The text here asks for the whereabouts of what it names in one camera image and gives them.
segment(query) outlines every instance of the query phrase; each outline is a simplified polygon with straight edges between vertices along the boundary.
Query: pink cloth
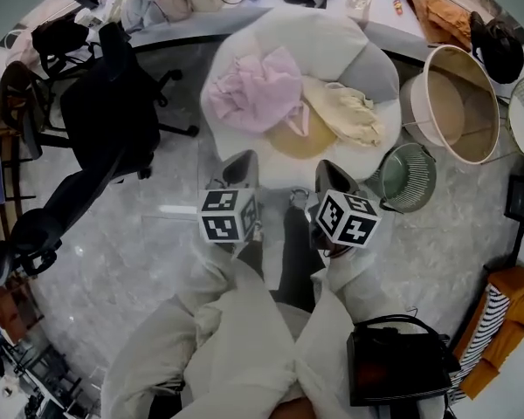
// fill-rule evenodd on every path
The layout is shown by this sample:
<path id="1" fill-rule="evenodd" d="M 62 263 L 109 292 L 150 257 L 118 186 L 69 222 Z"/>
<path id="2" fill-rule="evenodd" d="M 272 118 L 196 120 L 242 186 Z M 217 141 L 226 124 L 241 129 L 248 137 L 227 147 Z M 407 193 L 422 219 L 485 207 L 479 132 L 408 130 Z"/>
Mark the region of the pink cloth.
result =
<path id="1" fill-rule="evenodd" d="M 225 124 L 262 133 L 299 110 L 300 70 L 283 46 L 260 60 L 236 58 L 226 74 L 208 88 L 217 117 Z"/>

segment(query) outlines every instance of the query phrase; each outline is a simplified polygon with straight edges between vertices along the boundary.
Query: black and white cube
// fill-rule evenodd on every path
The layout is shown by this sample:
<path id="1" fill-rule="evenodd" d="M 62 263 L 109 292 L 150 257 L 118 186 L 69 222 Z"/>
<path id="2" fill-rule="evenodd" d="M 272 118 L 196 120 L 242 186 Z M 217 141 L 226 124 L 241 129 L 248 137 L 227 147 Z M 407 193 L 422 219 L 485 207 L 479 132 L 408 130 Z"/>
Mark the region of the black and white cube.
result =
<path id="1" fill-rule="evenodd" d="M 365 248 L 381 221 L 369 200 L 329 189 L 316 222 L 334 244 Z"/>
<path id="2" fill-rule="evenodd" d="M 254 189 L 200 191 L 198 222 L 206 242 L 244 242 L 251 235 L 257 218 Z"/>

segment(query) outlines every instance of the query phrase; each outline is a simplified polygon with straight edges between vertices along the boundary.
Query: white laundry basket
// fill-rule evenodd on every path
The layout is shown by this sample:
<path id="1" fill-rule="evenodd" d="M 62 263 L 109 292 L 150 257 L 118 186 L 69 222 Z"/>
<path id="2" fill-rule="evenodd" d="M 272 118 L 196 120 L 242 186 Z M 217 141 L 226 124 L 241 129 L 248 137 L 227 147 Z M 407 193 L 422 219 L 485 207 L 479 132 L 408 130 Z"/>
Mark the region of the white laundry basket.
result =
<path id="1" fill-rule="evenodd" d="M 446 148 L 459 160 L 489 158 L 499 136 L 499 107 L 491 81 L 464 50 L 443 45 L 400 92 L 402 123 L 425 146 Z"/>

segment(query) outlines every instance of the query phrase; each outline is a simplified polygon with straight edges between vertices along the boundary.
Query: bag handle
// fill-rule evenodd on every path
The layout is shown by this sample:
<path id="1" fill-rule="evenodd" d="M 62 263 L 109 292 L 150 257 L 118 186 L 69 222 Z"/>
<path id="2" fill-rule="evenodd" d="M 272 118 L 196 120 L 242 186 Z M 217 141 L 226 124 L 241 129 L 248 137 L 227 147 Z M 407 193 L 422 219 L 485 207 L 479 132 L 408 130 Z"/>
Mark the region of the bag handle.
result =
<path id="1" fill-rule="evenodd" d="M 435 337 L 437 337 L 439 342 L 442 343 L 442 341 L 440 341 L 440 337 L 438 336 L 438 332 L 435 331 L 435 329 L 433 329 L 430 326 L 427 326 L 422 320 L 420 320 L 418 318 L 415 318 L 415 317 L 412 317 L 411 315 L 406 315 L 404 313 L 397 313 L 397 314 L 393 314 L 393 315 L 384 315 L 383 317 L 377 317 L 377 318 L 374 318 L 374 319 L 368 319 L 366 321 L 361 321 L 359 323 L 356 323 L 356 324 L 354 324 L 354 326 L 355 327 L 361 327 L 361 326 L 367 327 L 367 326 L 370 326 L 370 325 L 378 325 L 378 324 L 382 324 L 382 323 L 411 323 L 413 325 L 422 327 L 429 334 L 434 335 Z"/>

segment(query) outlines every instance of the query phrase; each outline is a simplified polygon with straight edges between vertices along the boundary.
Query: striped cushion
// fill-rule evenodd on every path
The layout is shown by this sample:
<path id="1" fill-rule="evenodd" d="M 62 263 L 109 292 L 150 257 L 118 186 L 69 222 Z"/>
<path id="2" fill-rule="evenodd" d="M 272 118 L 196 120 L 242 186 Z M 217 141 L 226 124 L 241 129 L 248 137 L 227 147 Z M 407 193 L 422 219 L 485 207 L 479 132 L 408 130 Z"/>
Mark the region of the striped cushion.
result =
<path id="1" fill-rule="evenodd" d="M 454 376 L 451 377 L 452 388 L 448 392 L 448 397 L 451 403 L 455 403 L 462 399 L 455 395 L 459 384 L 472 372 L 474 367 L 481 359 L 483 351 L 491 342 L 493 336 L 499 331 L 500 326 L 505 320 L 505 314 L 510 306 L 510 299 L 503 295 L 494 285 L 488 285 L 487 288 L 487 302 L 484 305 L 481 320 L 478 321 L 478 326 L 473 333 L 468 348 L 463 353 L 460 359 L 461 369 Z"/>

